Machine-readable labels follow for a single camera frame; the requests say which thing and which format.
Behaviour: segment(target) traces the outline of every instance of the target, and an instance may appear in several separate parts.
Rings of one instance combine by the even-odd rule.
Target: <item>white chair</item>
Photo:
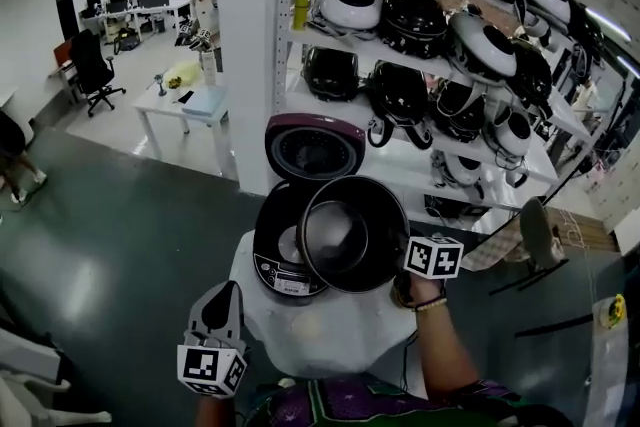
[[[0,425],[7,427],[55,427],[58,425],[84,425],[88,423],[111,423],[111,415],[100,413],[69,413],[45,408],[38,398],[27,389],[33,388],[56,393],[65,392],[69,381],[51,384],[27,374],[0,372]]]

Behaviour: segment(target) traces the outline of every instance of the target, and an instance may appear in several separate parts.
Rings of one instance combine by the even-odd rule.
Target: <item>ceiling light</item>
[[[606,19],[601,14],[596,13],[593,9],[587,8],[587,13],[589,13],[589,16],[595,18],[600,23],[605,24],[612,31],[617,32],[618,34],[620,34],[620,36],[622,36],[626,41],[631,41],[631,36],[629,36],[629,33],[627,31],[625,31],[622,27],[616,25],[611,20]]]
[[[622,66],[624,66],[627,70],[633,73],[637,79],[640,79],[640,73],[638,72],[638,70],[636,70],[633,66],[631,66],[624,57],[618,56],[618,61],[622,63]]]

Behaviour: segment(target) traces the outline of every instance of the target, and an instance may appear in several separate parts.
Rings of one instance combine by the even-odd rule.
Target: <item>rice cooker control panel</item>
[[[258,254],[254,254],[253,261],[264,284],[280,294],[308,297],[327,288],[327,285],[304,265],[276,262]]]

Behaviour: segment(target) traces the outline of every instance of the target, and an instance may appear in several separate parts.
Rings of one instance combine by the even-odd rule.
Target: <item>yellow bottle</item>
[[[293,8],[293,30],[304,30],[304,24],[307,21],[307,13],[311,0],[295,0]]]

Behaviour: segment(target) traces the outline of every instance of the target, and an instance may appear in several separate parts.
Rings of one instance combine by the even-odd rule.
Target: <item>gray floor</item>
[[[176,381],[175,346],[192,303],[226,279],[262,200],[240,194],[234,182],[53,130],[36,138],[30,154],[50,178],[21,212],[5,213],[5,300],[26,326],[51,334],[75,366],[74,384],[92,406],[111,411],[115,425],[192,425],[196,397]],[[449,297],[484,376],[557,407],[579,425],[590,325],[513,337],[589,312],[585,259],[578,251],[570,256],[568,265],[525,292],[488,296],[526,273],[523,265],[500,264],[463,272]],[[590,254],[589,261],[599,297],[621,290],[615,255]],[[254,385],[279,377],[253,345],[241,405]],[[398,347],[378,366],[399,378],[401,364]]]

